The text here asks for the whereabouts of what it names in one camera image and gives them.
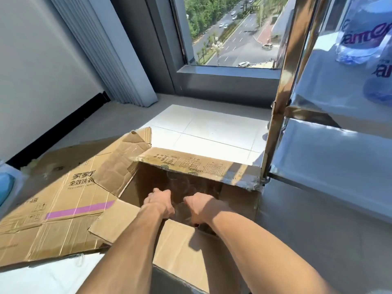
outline window frame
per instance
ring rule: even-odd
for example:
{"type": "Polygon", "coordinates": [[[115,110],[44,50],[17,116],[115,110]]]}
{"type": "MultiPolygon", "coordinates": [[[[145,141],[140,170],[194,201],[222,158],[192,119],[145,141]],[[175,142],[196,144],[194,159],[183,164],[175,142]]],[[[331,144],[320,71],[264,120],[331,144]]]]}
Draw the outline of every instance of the window frame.
{"type": "Polygon", "coordinates": [[[281,70],[189,65],[194,54],[184,1],[145,1],[177,95],[271,107],[281,70]]]}

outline floor tile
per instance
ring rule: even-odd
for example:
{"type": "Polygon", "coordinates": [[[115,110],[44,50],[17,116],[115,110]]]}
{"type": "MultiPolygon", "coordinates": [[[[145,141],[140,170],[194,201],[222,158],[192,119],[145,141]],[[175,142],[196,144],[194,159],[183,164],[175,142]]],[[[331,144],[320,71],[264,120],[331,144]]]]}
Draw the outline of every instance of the floor tile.
{"type": "Polygon", "coordinates": [[[181,133],[172,130],[150,126],[152,131],[151,145],[153,147],[173,149],[174,143],[179,139],[181,133]]]}
{"type": "Polygon", "coordinates": [[[250,152],[248,157],[248,165],[261,167],[263,160],[263,153],[250,152]]]}
{"type": "Polygon", "coordinates": [[[173,149],[242,164],[246,164],[249,156],[249,150],[186,134],[180,136],[173,149]]]}
{"type": "Polygon", "coordinates": [[[153,125],[182,133],[198,111],[196,108],[171,105],[148,121],[144,127],[153,125]]]}
{"type": "Polygon", "coordinates": [[[267,121],[262,121],[263,124],[262,126],[260,126],[257,134],[256,134],[256,138],[254,139],[253,145],[251,150],[253,152],[258,152],[258,153],[262,153],[265,149],[265,143],[267,142],[267,133],[268,133],[268,129],[267,129],[267,121]]]}
{"type": "Polygon", "coordinates": [[[199,110],[184,133],[250,150],[257,131],[266,121],[199,110]]]}

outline flattened cardboard box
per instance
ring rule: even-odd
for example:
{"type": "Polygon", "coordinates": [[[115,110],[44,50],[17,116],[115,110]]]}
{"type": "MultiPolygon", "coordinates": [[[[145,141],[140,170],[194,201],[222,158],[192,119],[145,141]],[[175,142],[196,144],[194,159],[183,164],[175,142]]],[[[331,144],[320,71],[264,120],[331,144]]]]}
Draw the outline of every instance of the flattened cardboard box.
{"type": "Polygon", "coordinates": [[[93,182],[94,173],[123,148],[122,173],[128,173],[132,159],[150,148],[151,129],[138,133],[142,138],[129,133],[46,153],[0,221],[0,266],[101,247],[87,229],[116,197],[93,182]]]}
{"type": "MultiPolygon", "coordinates": [[[[95,173],[95,182],[107,190],[116,190],[120,198],[89,228],[92,234],[109,244],[133,221],[153,187],[167,187],[167,171],[220,182],[219,198],[228,202],[236,212],[252,220],[255,218],[258,192],[249,192],[245,188],[255,190],[258,187],[258,167],[150,148],[129,166],[133,176],[121,190],[124,182],[115,169],[122,164],[121,157],[112,155],[95,173]]],[[[159,234],[153,264],[170,277],[201,292],[241,292],[240,274],[221,239],[171,219],[165,221],[159,234]]]]}

